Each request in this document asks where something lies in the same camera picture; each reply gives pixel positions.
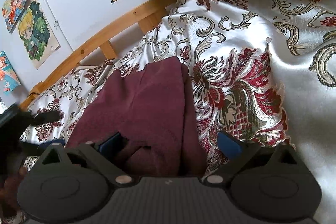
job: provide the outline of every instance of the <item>wooden bed frame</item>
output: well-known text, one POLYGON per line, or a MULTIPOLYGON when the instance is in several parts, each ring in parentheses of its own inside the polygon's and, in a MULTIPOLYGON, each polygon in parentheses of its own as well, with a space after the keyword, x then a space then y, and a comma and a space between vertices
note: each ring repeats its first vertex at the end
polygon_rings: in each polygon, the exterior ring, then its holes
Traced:
POLYGON ((168 14, 165 8, 176 1, 177 0, 149 0, 111 22, 76 49, 46 80, 36 84, 30 91, 28 98, 21 103, 21 109, 26 110, 29 104, 37 98, 40 93, 54 85, 73 68, 79 66, 80 62, 95 49, 100 48, 107 59, 117 57, 110 43, 112 37, 135 23, 138 23, 142 32, 146 34, 148 31, 157 27, 162 18, 168 14))

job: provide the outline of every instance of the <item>black cord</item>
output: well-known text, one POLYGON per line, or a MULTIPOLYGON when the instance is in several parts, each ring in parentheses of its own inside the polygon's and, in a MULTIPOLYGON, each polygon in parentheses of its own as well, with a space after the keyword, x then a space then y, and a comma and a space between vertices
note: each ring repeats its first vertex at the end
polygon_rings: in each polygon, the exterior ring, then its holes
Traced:
POLYGON ((37 93, 37 92, 31 92, 30 94, 29 94, 29 96, 31 96, 32 94, 35 94, 35 95, 40 95, 39 93, 37 93))

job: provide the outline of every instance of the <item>white wall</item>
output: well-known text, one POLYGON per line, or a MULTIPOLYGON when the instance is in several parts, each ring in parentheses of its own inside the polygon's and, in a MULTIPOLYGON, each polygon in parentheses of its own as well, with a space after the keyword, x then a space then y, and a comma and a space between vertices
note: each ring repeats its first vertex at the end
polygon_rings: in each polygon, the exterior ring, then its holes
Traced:
MULTIPOLYGON (((110 22, 148 0, 118 0, 113 4, 110 3, 111 0, 46 0, 51 10, 48 9, 43 0, 39 1, 53 33, 58 39, 60 48, 37 70, 29 60, 17 29, 14 29, 12 33, 8 33, 4 20, 0 19, 0 51, 4 50, 6 52, 22 84, 10 95, 3 95, 3 88, 0 84, 0 97, 6 105, 22 102, 27 97, 29 90, 38 82, 45 80, 73 50, 77 49, 110 22), (65 38, 59 28, 53 27, 52 13, 58 20, 59 27, 63 31, 65 38)), ((141 37, 142 32, 138 25, 135 24, 113 38, 111 42, 118 56, 122 56, 141 37)), ((98 65, 103 59, 104 56, 100 50, 97 50, 84 63, 98 65)))

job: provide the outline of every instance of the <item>cartoon girl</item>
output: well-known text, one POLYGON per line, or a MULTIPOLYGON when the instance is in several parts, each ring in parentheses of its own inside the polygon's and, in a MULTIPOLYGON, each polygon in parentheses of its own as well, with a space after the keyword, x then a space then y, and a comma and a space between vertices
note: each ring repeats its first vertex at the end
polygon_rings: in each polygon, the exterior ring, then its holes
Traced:
POLYGON ((6 58, 4 56, 0 57, 0 81, 5 79, 5 72, 2 70, 6 65, 6 58))
POLYGON ((21 22, 19 24, 18 30, 20 37, 24 39, 26 50, 29 52, 29 55, 35 59, 40 53, 38 44, 38 39, 33 35, 33 25, 34 17, 32 10, 28 8, 26 13, 23 15, 21 22))
POLYGON ((4 92, 13 90, 16 86, 20 85, 14 70, 6 63, 6 57, 0 56, 0 80, 5 81, 4 92))
POLYGON ((8 18, 8 24, 13 25, 15 23, 15 11, 20 7, 22 0, 12 0, 10 3, 10 12, 4 16, 5 19, 8 18))

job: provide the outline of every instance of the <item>cartoon boy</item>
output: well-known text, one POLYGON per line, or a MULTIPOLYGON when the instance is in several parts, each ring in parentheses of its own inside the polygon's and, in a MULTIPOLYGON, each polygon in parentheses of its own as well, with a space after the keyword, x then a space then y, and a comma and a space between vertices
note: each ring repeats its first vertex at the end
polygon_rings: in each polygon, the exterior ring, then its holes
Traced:
POLYGON ((32 57, 35 59, 40 51, 38 48, 39 41, 35 36, 33 36, 33 25, 34 17, 32 10, 28 8, 26 10, 26 14, 21 19, 18 30, 20 37, 22 37, 27 42, 25 45, 29 55, 32 55, 32 57))

